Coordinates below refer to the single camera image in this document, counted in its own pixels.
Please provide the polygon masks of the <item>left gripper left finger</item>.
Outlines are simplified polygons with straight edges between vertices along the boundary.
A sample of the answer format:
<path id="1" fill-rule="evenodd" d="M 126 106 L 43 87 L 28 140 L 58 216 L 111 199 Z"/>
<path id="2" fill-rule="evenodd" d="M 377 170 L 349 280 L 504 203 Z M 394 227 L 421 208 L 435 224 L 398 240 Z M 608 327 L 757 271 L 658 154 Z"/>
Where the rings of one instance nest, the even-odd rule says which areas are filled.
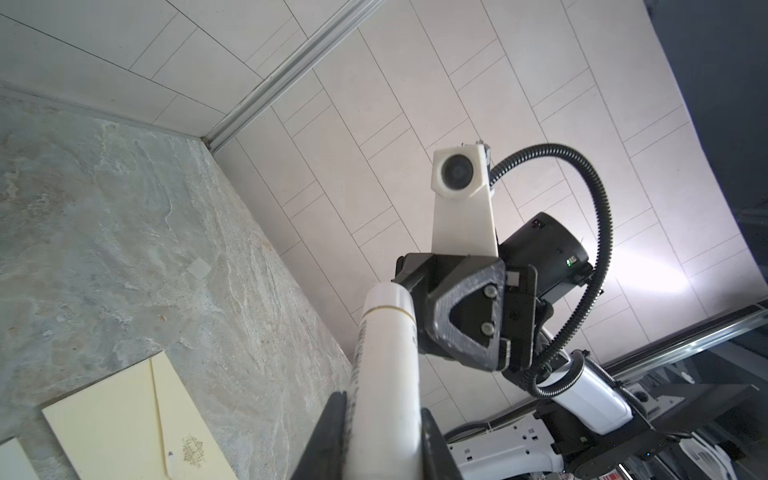
<path id="1" fill-rule="evenodd" d="M 347 393 L 333 392 L 315 425 L 291 480 L 340 480 L 343 474 Z"/>

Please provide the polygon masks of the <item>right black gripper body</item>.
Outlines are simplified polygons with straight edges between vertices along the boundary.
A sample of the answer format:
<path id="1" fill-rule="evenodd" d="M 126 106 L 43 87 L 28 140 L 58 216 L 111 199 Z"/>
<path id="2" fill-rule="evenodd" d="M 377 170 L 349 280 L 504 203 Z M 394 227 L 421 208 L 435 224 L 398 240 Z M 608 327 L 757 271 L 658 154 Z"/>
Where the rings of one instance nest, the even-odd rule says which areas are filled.
<path id="1" fill-rule="evenodd" d="M 399 257 L 396 262 L 393 281 L 405 287 L 411 294 L 415 317 L 417 312 L 416 291 L 423 280 L 426 272 L 425 265 L 430 257 L 488 256 L 409 253 Z M 517 372 L 529 367 L 532 363 L 537 273 L 532 266 L 509 267 L 506 264 L 505 266 L 506 280 L 500 331 L 499 364 L 494 371 L 512 369 L 512 371 Z"/>

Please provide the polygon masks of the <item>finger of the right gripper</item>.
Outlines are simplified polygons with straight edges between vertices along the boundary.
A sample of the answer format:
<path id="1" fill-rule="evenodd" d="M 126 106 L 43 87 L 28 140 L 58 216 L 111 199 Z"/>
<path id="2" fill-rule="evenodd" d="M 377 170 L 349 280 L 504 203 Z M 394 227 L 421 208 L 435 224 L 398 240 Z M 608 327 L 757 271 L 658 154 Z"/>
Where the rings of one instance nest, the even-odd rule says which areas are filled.
<path id="1" fill-rule="evenodd" d="M 416 291 L 419 351 L 482 371 L 499 364 L 506 266 L 498 257 L 430 257 Z"/>

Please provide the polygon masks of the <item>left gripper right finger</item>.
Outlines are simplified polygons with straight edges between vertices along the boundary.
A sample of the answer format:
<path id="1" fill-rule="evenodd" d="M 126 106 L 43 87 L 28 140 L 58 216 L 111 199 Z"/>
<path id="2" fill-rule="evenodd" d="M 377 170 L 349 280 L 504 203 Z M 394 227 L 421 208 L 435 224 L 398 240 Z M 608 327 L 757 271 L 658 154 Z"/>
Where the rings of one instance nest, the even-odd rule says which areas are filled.
<path id="1" fill-rule="evenodd" d="M 423 479 L 462 480 L 449 446 L 427 408 L 421 409 L 421 425 Z"/>

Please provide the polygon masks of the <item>white glue stick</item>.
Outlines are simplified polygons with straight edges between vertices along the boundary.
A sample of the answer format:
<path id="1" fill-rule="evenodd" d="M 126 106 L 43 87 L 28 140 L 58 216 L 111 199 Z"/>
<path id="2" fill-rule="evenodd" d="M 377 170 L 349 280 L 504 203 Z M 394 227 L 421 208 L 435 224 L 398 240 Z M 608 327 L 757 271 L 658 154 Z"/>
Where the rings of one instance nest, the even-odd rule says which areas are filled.
<path id="1" fill-rule="evenodd" d="M 410 293 L 381 282 L 368 292 L 346 414 L 344 479 L 421 479 L 417 325 Z"/>

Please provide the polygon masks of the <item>yellow manila envelope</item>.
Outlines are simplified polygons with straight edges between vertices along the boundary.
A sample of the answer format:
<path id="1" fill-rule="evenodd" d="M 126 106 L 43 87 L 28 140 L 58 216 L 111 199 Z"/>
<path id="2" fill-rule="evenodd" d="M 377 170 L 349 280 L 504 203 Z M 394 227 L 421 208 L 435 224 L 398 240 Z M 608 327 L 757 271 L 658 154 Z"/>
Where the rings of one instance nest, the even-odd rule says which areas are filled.
<path id="1" fill-rule="evenodd" d="M 44 408 L 81 479 L 232 479 L 169 358 L 153 355 Z"/>

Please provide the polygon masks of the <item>cream white envelope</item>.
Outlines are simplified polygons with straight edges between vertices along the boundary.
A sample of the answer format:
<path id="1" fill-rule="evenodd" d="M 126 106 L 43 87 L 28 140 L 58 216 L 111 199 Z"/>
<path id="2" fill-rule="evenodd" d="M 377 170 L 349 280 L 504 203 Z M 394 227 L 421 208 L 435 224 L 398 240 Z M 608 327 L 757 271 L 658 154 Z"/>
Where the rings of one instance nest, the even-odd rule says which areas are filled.
<path id="1" fill-rule="evenodd" d="M 39 476 L 17 438 L 8 439 L 1 444 L 0 479 L 39 480 Z"/>

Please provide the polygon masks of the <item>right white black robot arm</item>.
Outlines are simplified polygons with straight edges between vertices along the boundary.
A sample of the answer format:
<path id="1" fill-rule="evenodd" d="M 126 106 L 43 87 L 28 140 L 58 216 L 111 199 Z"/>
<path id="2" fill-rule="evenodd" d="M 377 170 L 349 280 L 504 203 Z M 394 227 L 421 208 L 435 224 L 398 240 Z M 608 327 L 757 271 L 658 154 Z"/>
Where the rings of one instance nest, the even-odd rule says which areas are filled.
<path id="1" fill-rule="evenodd" d="M 496 256 L 409 253 L 395 282 L 412 295 L 422 352 L 498 372 L 520 385 L 535 357 L 554 342 L 545 329 L 554 303 L 595 272 L 580 242 L 539 213 L 503 242 Z M 503 428 L 448 444 L 463 479 L 513 479 L 562 473 L 596 479 L 629 459 L 665 450 L 687 478 L 733 477 L 730 459 L 699 429 L 751 399 L 748 384 L 625 384 L 583 350 L 561 349 L 540 371 L 540 388 L 571 387 L 541 400 Z"/>

